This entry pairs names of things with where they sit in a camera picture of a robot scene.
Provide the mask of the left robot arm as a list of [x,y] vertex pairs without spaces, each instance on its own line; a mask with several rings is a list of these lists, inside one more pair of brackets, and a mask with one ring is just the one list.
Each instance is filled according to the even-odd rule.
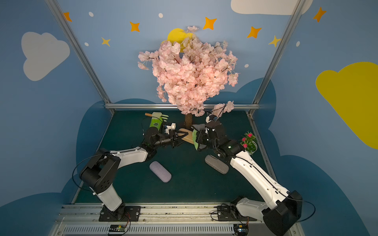
[[118,170],[152,159],[159,147],[169,145],[177,147],[188,135],[188,132],[172,129],[168,131],[168,134],[162,134],[157,128],[150,127],[144,134],[143,142],[136,148],[121,151],[99,150],[90,158],[79,177],[108,211],[116,212],[123,203],[113,186]]

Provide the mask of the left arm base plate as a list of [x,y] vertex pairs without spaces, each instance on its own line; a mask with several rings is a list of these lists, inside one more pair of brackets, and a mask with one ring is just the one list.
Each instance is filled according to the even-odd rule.
[[125,206],[121,204],[115,211],[103,207],[100,215],[99,222],[137,222],[140,217],[141,206]]

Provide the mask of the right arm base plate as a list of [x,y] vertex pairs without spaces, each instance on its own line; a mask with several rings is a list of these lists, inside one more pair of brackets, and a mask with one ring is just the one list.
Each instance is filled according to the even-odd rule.
[[234,205],[221,204],[215,211],[216,220],[218,221],[241,221],[247,222],[248,217],[242,216]]

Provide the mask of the green grey microfiber cloth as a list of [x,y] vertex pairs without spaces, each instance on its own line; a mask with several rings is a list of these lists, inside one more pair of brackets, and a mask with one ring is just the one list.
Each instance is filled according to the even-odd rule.
[[193,124],[191,126],[193,129],[192,140],[194,142],[194,147],[197,151],[202,151],[206,148],[206,145],[202,144],[201,141],[198,142],[198,139],[202,139],[200,133],[206,131],[205,124]]

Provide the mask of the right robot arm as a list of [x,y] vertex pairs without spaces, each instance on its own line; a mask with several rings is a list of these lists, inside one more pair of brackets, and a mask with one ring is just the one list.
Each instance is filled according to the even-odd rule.
[[302,215],[303,198],[297,191],[288,191],[269,176],[246,149],[227,137],[219,121],[193,125],[192,139],[197,151],[211,148],[215,155],[205,162],[221,174],[229,168],[237,170],[258,191],[263,201],[238,198],[233,205],[243,217],[262,221],[276,236],[283,236]]

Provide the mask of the tan eyeglass case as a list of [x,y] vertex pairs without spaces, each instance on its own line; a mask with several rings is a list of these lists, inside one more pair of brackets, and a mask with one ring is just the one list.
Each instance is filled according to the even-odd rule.
[[187,130],[185,128],[180,128],[179,133],[178,133],[178,137],[181,137],[181,136],[183,136],[182,140],[184,140],[185,142],[188,142],[192,145],[194,144],[193,132],[191,130]]

